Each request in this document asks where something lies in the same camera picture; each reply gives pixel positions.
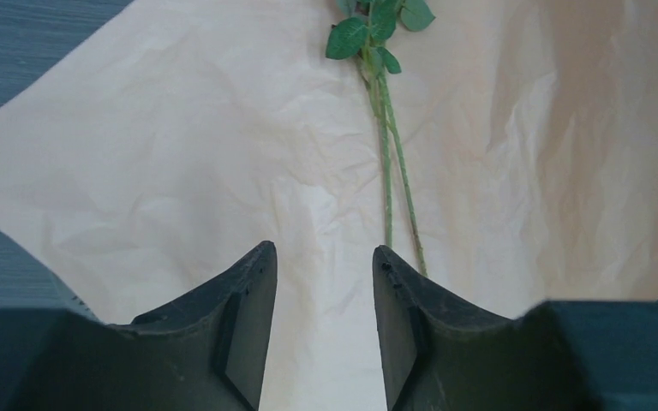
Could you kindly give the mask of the pink flowers with green stems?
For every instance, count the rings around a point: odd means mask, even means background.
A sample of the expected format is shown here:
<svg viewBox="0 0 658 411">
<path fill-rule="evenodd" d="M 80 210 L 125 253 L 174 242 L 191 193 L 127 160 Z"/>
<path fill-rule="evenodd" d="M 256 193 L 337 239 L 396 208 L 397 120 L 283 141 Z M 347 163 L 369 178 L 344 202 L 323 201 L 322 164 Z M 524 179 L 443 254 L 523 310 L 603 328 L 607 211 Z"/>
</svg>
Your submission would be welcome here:
<svg viewBox="0 0 658 411">
<path fill-rule="evenodd" d="M 421 32 L 435 21 L 436 16 L 428 3 L 422 0 L 340 0 L 335 5 L 344 18 L 331 26 L 325 58 L 354 61 L 368 92 L 371 111 L 379 130 L 385 244 L 388 247 L 392 245 L 392 170 L 397 165 L 419 272 L 427 277 L 428 268 L 419 235 L 404 148 L 387 80 L 389 74 L 400 74 L 402 67 L 386 43 L 398 25 L 410 32 Z"/>
</svg>

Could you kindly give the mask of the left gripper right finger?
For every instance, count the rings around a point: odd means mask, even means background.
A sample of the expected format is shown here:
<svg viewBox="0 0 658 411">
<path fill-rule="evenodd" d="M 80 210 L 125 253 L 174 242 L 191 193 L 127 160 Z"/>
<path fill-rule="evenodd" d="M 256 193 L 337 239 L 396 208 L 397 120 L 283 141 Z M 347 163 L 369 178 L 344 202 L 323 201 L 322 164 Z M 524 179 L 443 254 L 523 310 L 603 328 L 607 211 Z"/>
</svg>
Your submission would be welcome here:
<svg viewBox="0 0 658 411">
<path fill-rule="evenodd" d="M 390 410 L 658 410 L 658 302 L 544 301 L 517 319 L 373 254 Z"/>
</svg>

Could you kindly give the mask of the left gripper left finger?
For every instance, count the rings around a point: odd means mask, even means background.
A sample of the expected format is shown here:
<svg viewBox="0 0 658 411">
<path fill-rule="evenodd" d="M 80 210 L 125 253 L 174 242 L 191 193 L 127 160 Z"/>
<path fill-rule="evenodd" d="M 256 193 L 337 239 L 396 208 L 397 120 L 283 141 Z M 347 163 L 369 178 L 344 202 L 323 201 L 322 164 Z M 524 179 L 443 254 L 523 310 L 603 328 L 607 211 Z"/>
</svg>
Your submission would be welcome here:
<svg viewBox="0 0 658 411">
<path fill-rule="evenodd" d="M 256 410 L 276 289 L 263 241 L 128 325 L 0 308 L 0 410 Z"/>
</svg>

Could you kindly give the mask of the green orange flower bouquet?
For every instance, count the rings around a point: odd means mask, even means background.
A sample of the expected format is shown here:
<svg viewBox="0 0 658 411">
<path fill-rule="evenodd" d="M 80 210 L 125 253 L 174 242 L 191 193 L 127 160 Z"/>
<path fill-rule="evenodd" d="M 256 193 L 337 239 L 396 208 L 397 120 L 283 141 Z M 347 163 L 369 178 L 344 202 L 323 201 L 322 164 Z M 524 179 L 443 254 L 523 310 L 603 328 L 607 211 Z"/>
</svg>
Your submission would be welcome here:
<svg viewBox="0 0 658 411">
<path fill-rule="evenodd" d="M 429 276 L 658 298 L 658 1 L 432 1 L 388 80 Z M 278 250 L 265 410 L 382 410 L 380 143 L 332 1 L 0 1 L 0 230 L 126 323 Z"/>
</svg>

